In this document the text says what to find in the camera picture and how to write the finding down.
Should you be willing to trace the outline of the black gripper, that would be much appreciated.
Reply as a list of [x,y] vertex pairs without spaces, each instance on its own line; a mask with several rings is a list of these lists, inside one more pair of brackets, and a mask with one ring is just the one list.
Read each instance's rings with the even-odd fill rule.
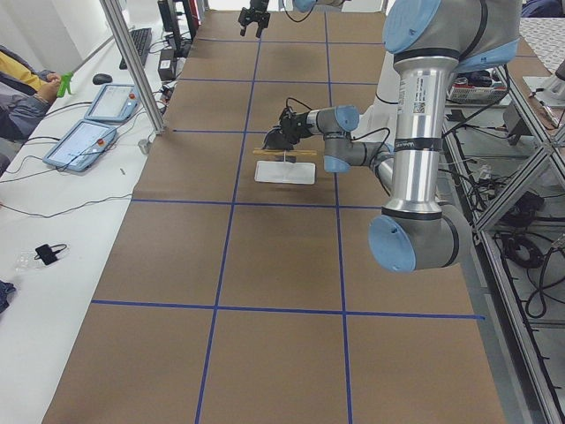
[[243,7],[238,17],[241,26],[240,35],[245,36],[246,28],[253,22],[258,24],[255,36],[260,38],[265,27],[268,26],[270,13],[267,11],[268,0],[251,0],[248,7]]
[[307,123],[308,113],[283,110],[279,117],[279,126],[283,139],[290,144],[298,144],[301,139],[312,136]]

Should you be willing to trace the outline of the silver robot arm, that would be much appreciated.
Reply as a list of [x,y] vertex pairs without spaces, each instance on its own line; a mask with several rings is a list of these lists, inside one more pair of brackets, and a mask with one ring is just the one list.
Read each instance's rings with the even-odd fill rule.
[[360,115],[351,105],[297,113],[283,110],[266,148],[293,149],[319,135],[324,167],[372,170],[390,197],[369,227],[374,259],[392,272],[438,269],[459,262],[471,247],[471,227],[436,197],[445,102],[456,75],[510,62],[519,44],[518,1],[398,1],[383,41],[399,77],[395,141],[352,138]]

